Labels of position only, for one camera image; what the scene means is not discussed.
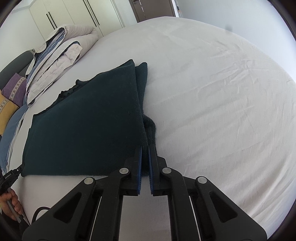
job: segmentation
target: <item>white wardrobe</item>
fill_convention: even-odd
[[[44,39],[62,24],[97,28],[103,37],[123,27],[112,0],[36,0],[31,15]]]

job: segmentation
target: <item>round metal pivot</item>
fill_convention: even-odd
[[[86,179],[84,179],[84,183],[85,184],[92,184],[94,182],[94,180],[91,177],[87,177]]]
[[[207,182],[207,179],[205,177],[199,177],[197,180],[201,184],[205,184]]]
[[[163,173],[165,173],[165,174],[169,174],[169,173],[171,173],[171,172],[172,172],[171,168],[169,168],[169,167],[165,167],[165,168],[163,168]]]
[[[119,172],[121,173],[121,174],[127,174],[128,173],[128,169],[127,168],[121,168],[120,170],[119,170]]]

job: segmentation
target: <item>gray upholstered headboard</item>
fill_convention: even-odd
[[[33,53],[28,50],[11,61],[0,72],[0,90],[4,88],[4,86],[15,73],[18,73],[24,77],[32,59]]]

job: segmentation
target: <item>mattress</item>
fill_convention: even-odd
[[[10,169],[21,164],[33,114],[76,79],[129,59],[148,64],[144,114],[158,155],[184,176],[206,176],[271,236],[296,198],[296,85],[254,45],[202,22],[162,17],[99,39],[28,109]],[[27,176],[13,188],[31,220],[83,178]],[[167,199],[150,195],[146,177],[139,197],[124,197],[120,240],[170,240]]]

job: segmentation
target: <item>hand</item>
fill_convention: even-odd
[[[18,200],[17,195],[15,194],[15,191],[13,191],[12,189],[11,189],[11,193],[3,193],[0,196],[0,207],[1,207],[2,211],[8,217],[10,217],[12,220],[16,221],[17,219],[15,218],[15,216],[11,212],[8,204],[6,203],[6,201],[8,201],[10,199],[11,199],[12,205],[15,207],[16,213],[18,213],[19,215],[22,215],[23,214],[22,206],[20,204],[20,201]]]

